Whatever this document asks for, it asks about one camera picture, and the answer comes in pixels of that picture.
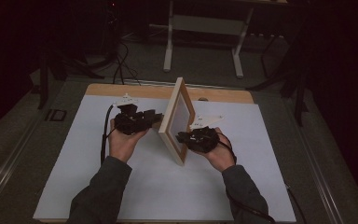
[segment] hand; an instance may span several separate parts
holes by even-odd
[[[214,128],[217,133],[222,133],[222,131],[219,128]],[[219,140],[230,146],[228,139],[222,135],[219,135]],[[235,165],[234,158],[232,157],[231,152],[228,150],[228,148],[222,146],[221,144],[217,144],[216,148],[212,149],[212,151],[208,153],[202,153],[202,152],[196,152],[197,154],[200,154],[201,156],[205,157],[212,165],[212,167],[220,172],[223,172],[228,167]]]
[[[115,120],[110,120],[110,130],[115,128]],[[109,135],[109,155],[127,163],[132,156],[138,140],[143,137],[148,130],[126,135],[119,130],[114,130]]]

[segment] black cable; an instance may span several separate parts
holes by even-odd
[[[295,195],[294,195],[293,192],[290,190],[290,186],[289,186],[288,184],[286,184],[286,183],[284,183],[284,184],[285,184],[286,187],[287,187],[287,188],[286,188],[286,189],[287,189],[287,192],[289,192],[290,196],[292,197],[293,201],[295,202],[295,204],[296,204],[296,206],[297,206],[297,208],[298,208],[298,211],[299,211],[299,213],[300,213],[300,215],[301,215],[301,217],[302,217],[302,219],[303,219],[303,221],[304,221],[304,224],[307,224],[307,220],[305,219],[305,215],[304,215],[304,213],[303,213],[303,211],[302,211],[302,209],[301,209],[301,207],[300,207],[300,205],[299,205],[299,203],[298,203],[298,201],[297,201]]]
[[[232,150],[231,142],[229,141],[229,139],[227,138],[227,136],[225,136],[224,134],[222,134],[222,133],[217,133],[217,134],[220,134],[220,135],[224,136],[224,137],[228,140],[229,146],[226,145],[225,143],[223,143],[223,142],[220,141],[220,140],[218,141],[218,143],[219,143],[220,145],[222,145],[223,147],[226,147],[226,148],[228,149],[228,151],[231,153],[232,159],[234,159],[235,164],[237,164],[237,157],[235,156],[235,153],[234,153],[234,151]]]
[[[106,134],[107,123],[109,122],[110,111],[112,111],[112,109],[113,109],[113,105],[110,105],[109,109],[106,112],[105,124],[104,124],[104,128],[103,128],[103,141],[102,141],[102,145],[101,145],[101,164],[103,164],[103,161],[105,159],[106,139],[110,134],[110,133]]]
[[[129,49],[128,49],[128,47],[127,47],[124,43],[122,43],[121,41],[119,42],[119,44],[123,45],[123,46],[126,48],[126,54],[125,54],[124,57],[122,58],[122,62],[120,61],[119,57],[117,57],[118,67],[116,68],[115,74],[113,75],[113,84],[115,84],[117,72],[120,71],[121,82],[122,82],[122,84],[124,85],[124,80],[123,80],[123,78],[122,78],[122,69],[121,69],[121,66],[122,66],[122,64],[124,63],[124,61],[127,59],[127,56],[129,55]]]
[[[110,133],[109,133],[106,137],[109,137],[109,135],[110,135],[115,129],[116,129],[116,127],[113,128],[112,131],[110,131]]]
[[[126,62],[122,62],[122,65],[124,65],[124,67],[127,68],[127,71],[131,74],[131,77],[129,77],[129,78],[135,79],[135,81],[138,82],[138,84],[141,86],[141,82],[137,78],[138,72],[135,69],[129,68],[129,66],[126,64]]]
[[[229,193],[228,193],[228,190],[226,189],[226,195],[228,196],[228,198],[236,205],[238,206],[239,208],[241,208],[242,210],[245,210],[247,212],[250,212],[252,214],[254,214],[255,216],[258,216],[258,217],[262,217],[264,218],[265,220],[267,220],[269,223],[273,223],[275,224],[275,219],[257,209],[254,209],[252,207],[249,207],[243,203],[240,203],[238,201],[236,201]]]
[[[120,79],[121,79],[121,84],[124,85],[124,79],[123,79],[123,70],[122,70],[122,65],[124,63],[124,59],[123,61],[121,62],[120,66],[118,67],[119,68],[119,71],[120,71]]]
[[[223,147],[226,147],[226,148],[228,149],[228,151],[231,153],[231,155],[232,155],[232,157],[233,157],[233,159],[234,159],[235,164],[237,164],[237,157],[235,156],[234,151],[232,150],[231,142],[229,141],[229,139],[228,139],[224,134],[222,134],[222,133],[218,133],[218,134],[224,136],[224,137],[228,140],[229,146],[228,146],[227,144],[223,143],[223,142],[220,141],[220,140],[218,141],[218,143],[219,143],[220,145],[222,145]],[[267,215],[267,214],[265,214],[265,213],[263,213],[263,212],[261,212],[261,211],[259,211],[259,210],[257,210],[257,209],[254,209],[254,208],[252,208],[252,207],[249,207],[249,206],[247,206],[247,205],[244,205],[243,203],[240,203],[240,202],[236,201],[236,200],[228,193],[228,190],[227,190],[227,189],[226,189],[226,195],[228,196],[228,198],[229,198],[235,205],[237,205],[237,206],[238,206],[239,208],[241,208],[242,210],[247,211],[247,212],[250,212],[250,213],[252,213],[252,214],[254,214],[254,215],[258,216],[258,217],[262,217],[262,218],[266,219],[266,220],[267,220],[268,222],[270,222],[270,223],[275,223],[274,218],[272,218],[271,216],[269,216],[269,215]]]

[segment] wooden frame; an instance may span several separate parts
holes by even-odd
[[[187,146],[177,141],[179,132],[189,132],[195,117],[194,107],[182,77],[177,78],[158,133],[179,165],[185,165]]]

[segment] white table surface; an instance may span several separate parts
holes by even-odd
[[[119,98],[86,95],[77,111],[61,154],[50,174],[34,218],[66,219],[72,199],[100,167],[101,139],[108,107]],[[168,100],[138,98],[138,111],[164,113]],[[276,221],[295,222],[282,174],[258,105],[193,101],[197,115],[224,119],[211,125],[228,136],[238,157]],[[119,109],[114,108],[113,118]],[[158,135],[150,130],[129,160],[132,173],[118,220],[229,221],[232,215],[221,174],[202,156],[187,153],[185,166],[174,161]]]

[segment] sleeve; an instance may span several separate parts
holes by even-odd
[[[246,173],[241,165],[234,165],[222,172],[227,193],[237,202],[254,208],[264,214],[269,213],[266,200],[260,194],[255,182]],[[246,210],[239,208],[234,202],[230,202],[231,213],[235,223],[269,223],[262,217],[258,217]]]
[[[72,200],[66,223],[116,223],[130,174],[127,163],[107,157],[89,185]]]

